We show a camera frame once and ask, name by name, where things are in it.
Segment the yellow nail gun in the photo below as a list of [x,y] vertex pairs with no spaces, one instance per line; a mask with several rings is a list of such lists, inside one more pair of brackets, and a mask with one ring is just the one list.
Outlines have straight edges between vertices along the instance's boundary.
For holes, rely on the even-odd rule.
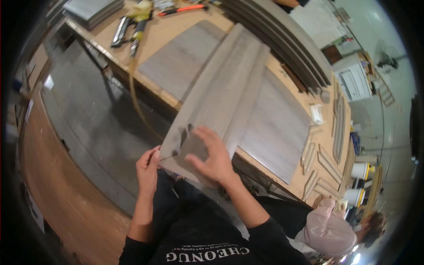
[[[110,45],[113,48],[121,47],[123,43],[133,42],[131,45],[130,56],[134,57],[137,53],[138,45],[142,39],[144,29],[146,28],[147,21],[151,20],[153,16],[152,8],[137,8],[137,5],[134,6],[133,11],[130,14],[127,14],[121,18],[116,33],[113,37],[112,44]],[[128,39],[125,40],[125,32],[127,28],[134,24],[135,32]]]

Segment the hand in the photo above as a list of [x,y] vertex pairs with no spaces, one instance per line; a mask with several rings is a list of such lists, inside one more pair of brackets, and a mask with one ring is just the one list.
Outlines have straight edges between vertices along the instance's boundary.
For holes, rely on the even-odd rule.
[[160,145],[146,151],[136,163],[139,198],[153,199],[158,179],[159,148]]
[[199,126],[192,132],[205,143],[209,158],[203,162],[196,155],[188,154],[185,159],[201,174],[217,181],[224,188],[240,180],[240,177],[233,171],[230,155],[216,132],[205,126]]

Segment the gray floor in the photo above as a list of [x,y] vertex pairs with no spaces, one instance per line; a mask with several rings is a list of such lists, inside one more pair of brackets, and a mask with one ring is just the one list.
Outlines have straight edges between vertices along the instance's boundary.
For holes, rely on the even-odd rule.
[[[70,154],[87,177],[124,212],[132,215],[138,181],[135,162],[160,141],[146,129],[126,90],[105,83],[77,42],[63,51],[45,43],[52,59],[54,86],[43,90],[47,113]],[[170,123],[140,102],[149,122],[163,136]],[[233,205],[215,189],[196,186],[230,214],[244,237],[248,233]]]

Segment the white bucket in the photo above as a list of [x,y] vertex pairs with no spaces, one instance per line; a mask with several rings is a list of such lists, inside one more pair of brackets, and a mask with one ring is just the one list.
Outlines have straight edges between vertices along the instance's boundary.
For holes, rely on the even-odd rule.
[[352,178],[367,180],[370,163],[354,163],[352,168]]
[[343,200],[347,200],[347,205],[359,207],[364,202],[364,189],[347,189]]

